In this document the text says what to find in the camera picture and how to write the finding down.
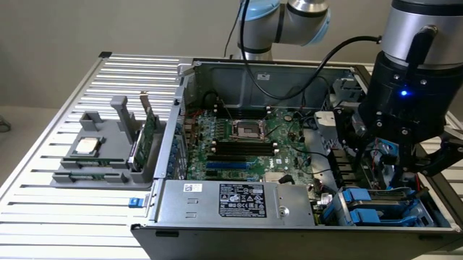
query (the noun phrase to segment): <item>green circuit board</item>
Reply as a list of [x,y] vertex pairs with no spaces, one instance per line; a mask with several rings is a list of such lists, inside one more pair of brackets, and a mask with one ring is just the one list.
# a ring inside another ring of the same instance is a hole
[[[217,119],[210,111],[197,113],[185,121],[190,124],[188,136],[188,171],[186,178],[190,180],[241,180],[241,181],[276,181],[282,175],[289,174],[295,183],[308,185],[312,183],[312,168],[305,165],[308,155],[292,149],[291,145],[301,151],[307,151],[305,144],[299,142],[300,125],[295,121],[287,121],[292,118],[295,112],[287,110],[273,111],[264,120],[244,120],[261,124],[262,138],[236,138],[233,136],[233,125],[236,120]],[[209,169],[206,168],[208,155],[213,155],[212,141],[225,142],[260,142],[276,143],[278,150],[273,156],[245,156],[246,169]]]

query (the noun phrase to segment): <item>power supply label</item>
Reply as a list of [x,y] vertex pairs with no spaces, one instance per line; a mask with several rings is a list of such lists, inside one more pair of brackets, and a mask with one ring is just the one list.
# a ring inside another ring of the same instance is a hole
[[262,185],[220,184],[218,214],[228,218],[265,218]]

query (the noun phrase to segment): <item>metal rail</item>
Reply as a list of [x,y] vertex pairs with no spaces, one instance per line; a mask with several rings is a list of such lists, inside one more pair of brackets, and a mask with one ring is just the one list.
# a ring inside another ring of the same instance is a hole
[[[149,102],[166,120],[174,89],[177,57],[116,55],[100,58],[0,188],[0,259],[148,259],[129,229],[132,216],[144,209],[129,209],[129,198],[146,192],[56,189],[48,186],[60,157],[80,130],[85,110],[97,110],[116,119],[110,96],[126,95],[130,112],[144,117],[138,92],[148,91]],[[449,115],[453,128],[463,128]],[[437,139],[423,143],[428,152]],[[443,172],[463,198],[463,162]],[[463,254],[425,255],[419,260],[456,260]]]

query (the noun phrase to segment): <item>slotted metal table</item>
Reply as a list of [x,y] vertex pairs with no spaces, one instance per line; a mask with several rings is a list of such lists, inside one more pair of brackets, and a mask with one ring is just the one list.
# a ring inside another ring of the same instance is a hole
[[[0,188],[0,259],[148,259],[126,226],[144,214],[144,209],[126,207],[129,198],[142,198],[146,192],[57,189],[48,184],[80,130],[82,112],[117,119],[109,106],[113,95],[128,97],[128,109],[142,119],[138,92],[148,91],[153,112],[166,120],[180,62],[180,57],[117,54],[97,59]],[[452,128],[463,129],[451,114],[447,119]],[[439,143],[431,139],[423,147],[433,152]],[[463,198],[463,162],[443,175]],[[463,248],[417,259],[461,260]]]

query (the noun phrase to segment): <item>cpu socket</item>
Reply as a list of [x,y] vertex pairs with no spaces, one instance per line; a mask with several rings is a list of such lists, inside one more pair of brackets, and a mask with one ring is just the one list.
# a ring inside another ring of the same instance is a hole
[[261,120],[234,120],[233,137],[246,139],[264,139],[264,127]]

